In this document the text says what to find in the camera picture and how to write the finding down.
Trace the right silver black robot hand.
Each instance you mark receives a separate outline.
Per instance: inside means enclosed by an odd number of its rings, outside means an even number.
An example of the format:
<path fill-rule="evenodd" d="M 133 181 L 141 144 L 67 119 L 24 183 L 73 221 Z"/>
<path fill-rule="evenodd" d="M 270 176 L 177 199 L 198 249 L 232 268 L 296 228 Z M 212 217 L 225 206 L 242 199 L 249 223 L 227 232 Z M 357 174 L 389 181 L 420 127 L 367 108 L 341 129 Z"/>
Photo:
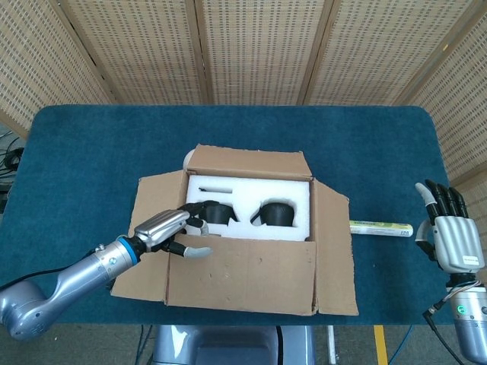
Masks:
<path fill-rule="evenodd" d="M 430 179 L 417 182 L 415 190 L 428 214 L 415 235 L 423 253 L 449 275 L 474 275 L 484 268 L 479 231 L 460 192 Z"/>

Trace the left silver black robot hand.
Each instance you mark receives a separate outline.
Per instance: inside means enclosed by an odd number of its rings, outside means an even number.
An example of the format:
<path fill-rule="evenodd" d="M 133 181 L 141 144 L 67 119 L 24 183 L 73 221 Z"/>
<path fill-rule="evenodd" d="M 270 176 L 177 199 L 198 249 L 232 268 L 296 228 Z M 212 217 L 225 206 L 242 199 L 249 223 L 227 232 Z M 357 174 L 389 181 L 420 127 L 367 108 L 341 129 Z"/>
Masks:
<path fill-rule="evenodd" d="M 184 246 L 175 241 L 175 236 L 187 226 L 199 229 L 201 236 L 208 236 L 208 224 L 199 215 L 206 208 L 216 205 L 218 202 L 207 200 L 162 211 L 136 226 L 133 237 L 145 245 L 146 252 L 162 250 L 187 259 L 204 258 L 212 254 L 210 247 Z"/>

